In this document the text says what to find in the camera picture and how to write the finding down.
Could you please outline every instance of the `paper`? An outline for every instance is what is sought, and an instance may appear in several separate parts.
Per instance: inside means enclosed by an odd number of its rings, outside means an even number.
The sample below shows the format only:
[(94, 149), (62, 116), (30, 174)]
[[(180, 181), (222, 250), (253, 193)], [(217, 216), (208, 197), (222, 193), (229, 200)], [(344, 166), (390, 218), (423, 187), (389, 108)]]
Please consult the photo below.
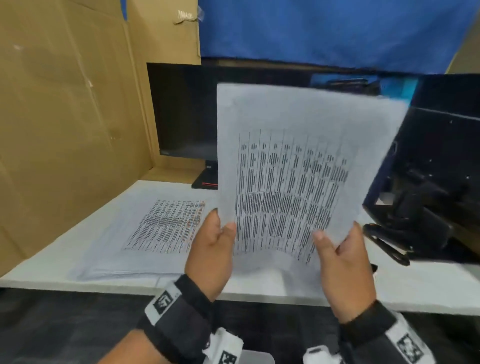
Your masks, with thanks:
[(183, 273), (191, 243), (216, 207), (216, 191), (182, 183), (135, 184), (70, 276), (79, 280)]
[(407, 108), (382, 97), (218, 85), (219, 213), (237, 223), (235, 253), (318, 264), (312, 232), (345, 238)]

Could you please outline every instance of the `brown cardboard box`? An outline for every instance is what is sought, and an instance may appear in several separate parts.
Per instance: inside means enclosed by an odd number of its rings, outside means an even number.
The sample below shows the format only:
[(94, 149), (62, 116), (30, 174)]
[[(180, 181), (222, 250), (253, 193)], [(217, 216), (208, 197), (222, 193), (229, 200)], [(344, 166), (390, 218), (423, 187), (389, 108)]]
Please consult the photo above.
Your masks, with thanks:
[(200, 63), (196, 12), (129, 0), (126, 22), (119, 0), (0, 2), (0, 274), (144, 174), (198, 173), (159, 155), (145, 63)]

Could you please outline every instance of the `monitor screen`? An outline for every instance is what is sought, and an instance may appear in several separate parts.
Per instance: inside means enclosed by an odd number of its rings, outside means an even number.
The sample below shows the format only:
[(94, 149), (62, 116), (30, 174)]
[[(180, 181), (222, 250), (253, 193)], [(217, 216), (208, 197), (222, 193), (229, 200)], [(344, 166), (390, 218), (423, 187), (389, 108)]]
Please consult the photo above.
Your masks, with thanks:
[(313, 72), (148, 63), (160, 154), (216, 160), (218, 83), (309, 87)]

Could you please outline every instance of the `qr code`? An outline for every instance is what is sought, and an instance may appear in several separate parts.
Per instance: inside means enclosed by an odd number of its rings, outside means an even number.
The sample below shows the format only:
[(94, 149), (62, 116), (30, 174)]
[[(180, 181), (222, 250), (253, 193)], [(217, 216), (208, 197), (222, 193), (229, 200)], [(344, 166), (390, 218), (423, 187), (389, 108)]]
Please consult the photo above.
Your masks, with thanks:
[(220, 356), (220, 360), (218, 364), (235, 364), (237, 362), (237, 357), (229, 352), (223, 350), (222, 356)]
[(162, 295), (155, 301), (153, 306), (158, 311), (158, 314), (161, 315), (168, 306), (173, 302), (172, 296), (167, 291), (164, 291)]
[(415, 364), (423, 356), (423, 351), (420, 350), (409, 334), (397, 341), (396, 345), (412, 364)]

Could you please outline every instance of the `desk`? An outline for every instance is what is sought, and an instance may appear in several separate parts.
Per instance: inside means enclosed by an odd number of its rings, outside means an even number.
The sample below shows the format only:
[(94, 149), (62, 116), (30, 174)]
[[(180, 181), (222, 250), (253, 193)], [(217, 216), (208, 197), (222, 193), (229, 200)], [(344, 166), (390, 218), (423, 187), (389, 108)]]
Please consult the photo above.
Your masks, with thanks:
[[(130, 189), (145, 183), (162, 182), (138, 181)], [(127, 191), (1, 277), (0, 287), (157, 294), (171, 277), (88, 282), (77, 282), (68, 278), (68, 272), (81, 259), (89, 245), (115, 218)], [(357, 220), (361, 224), (371, 222), (365, 212), (362, 212)], [(367, 241), (366, 244), (370, 261), (379, 267), (375, 278), (378, 298), (387, 307), (399, 311), (480, 315), (479, 266), (412, 262), (409, 267), (403, 267), (389, 258), (374, 243)], [(220, 299), (328, 305), (320, 282), (318, 290), (302, 291), (297, 287), (292, 293), (290, 281), (285, 273), (276, 269), (264, 269), (241, 276), (234, 274)]]

